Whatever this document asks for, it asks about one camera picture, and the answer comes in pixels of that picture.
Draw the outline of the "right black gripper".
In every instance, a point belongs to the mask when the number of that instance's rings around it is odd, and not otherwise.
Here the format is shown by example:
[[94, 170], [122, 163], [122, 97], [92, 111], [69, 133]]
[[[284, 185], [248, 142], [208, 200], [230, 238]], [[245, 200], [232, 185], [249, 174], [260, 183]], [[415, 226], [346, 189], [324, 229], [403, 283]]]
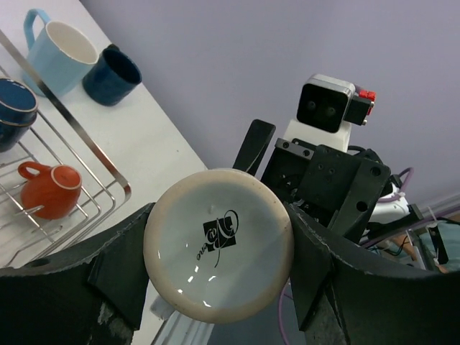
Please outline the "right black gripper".
[[[274, 124], [255, 119], [233, 168], [256, 175], [275, 133]], [[330, 231], [350, 241], [361, 239], [391, 170], [364, 156], [325, 145], [278, 139], [262, 182]]]

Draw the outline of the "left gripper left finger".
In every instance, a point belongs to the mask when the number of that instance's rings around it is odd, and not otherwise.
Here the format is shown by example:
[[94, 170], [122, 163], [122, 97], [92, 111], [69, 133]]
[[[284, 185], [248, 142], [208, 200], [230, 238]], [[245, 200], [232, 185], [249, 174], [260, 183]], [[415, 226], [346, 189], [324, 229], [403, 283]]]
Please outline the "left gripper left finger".
[[1, 269], [1, 343], [130, 344], [147, 292], [142, 247], [152, 208], [55, 254]]

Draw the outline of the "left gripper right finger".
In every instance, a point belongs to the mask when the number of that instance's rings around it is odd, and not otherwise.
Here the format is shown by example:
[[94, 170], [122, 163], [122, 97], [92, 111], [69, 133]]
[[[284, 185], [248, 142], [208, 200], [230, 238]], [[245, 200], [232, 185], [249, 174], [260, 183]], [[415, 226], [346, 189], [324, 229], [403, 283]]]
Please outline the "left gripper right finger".
[[458, 344], [459, 273], [380, 257], [294, 205], [290, 284], [308, 344]]

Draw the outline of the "beige brown cup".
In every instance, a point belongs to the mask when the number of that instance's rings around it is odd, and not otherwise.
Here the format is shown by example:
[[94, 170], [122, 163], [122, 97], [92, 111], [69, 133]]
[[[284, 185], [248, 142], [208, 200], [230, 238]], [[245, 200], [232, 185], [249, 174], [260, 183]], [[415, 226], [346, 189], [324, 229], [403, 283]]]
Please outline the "beige brown cup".
[[280, 199], [235, 169], [197, 172], [171, 186], [150, 211], [147, 274], [183, 315], [233, 323], [269, 305], [288, 281], [293, 230]]

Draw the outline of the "large dark blue mug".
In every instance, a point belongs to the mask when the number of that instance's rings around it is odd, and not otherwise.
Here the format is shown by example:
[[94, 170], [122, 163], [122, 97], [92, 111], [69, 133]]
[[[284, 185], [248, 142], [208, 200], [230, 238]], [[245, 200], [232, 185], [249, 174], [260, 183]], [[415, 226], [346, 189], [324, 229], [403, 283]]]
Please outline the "large dark blue mug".
[[115, 106], [142, 82], [134, 61], [110, 44], [82, 80], [87, 95], [102, 106]]

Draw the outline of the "small dark blue cup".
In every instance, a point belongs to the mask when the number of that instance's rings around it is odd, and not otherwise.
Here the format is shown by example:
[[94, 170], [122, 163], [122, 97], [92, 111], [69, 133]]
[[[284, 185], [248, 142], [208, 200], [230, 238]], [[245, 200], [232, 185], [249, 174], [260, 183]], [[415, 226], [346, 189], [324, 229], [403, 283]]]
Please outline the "small dark blue cup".
[[1, 152], [10, 150], [37, 118], [36, 95], [25, 84], [1, 77]]

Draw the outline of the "light blue mug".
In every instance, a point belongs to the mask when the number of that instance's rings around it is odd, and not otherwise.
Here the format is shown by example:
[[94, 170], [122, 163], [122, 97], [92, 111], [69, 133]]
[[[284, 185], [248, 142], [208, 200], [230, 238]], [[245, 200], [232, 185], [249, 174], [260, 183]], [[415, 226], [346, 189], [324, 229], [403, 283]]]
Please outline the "light blue mug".
[[73, 90], [98, 62], [98, 51], [81, 31], [42, 9], [27, 12], [23, 29], [27, 61], [55, 96]]

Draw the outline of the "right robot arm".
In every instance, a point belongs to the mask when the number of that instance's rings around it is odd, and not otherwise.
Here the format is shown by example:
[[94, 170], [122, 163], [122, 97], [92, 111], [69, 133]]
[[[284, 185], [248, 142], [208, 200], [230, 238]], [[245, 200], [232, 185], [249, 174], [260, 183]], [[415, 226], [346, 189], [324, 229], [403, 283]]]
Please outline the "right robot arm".
[[262, 182], [309, 224], [370, 247], [418, 223], [400, 177], [370, 149], [353, 154], [301, 139], [277, 139]]

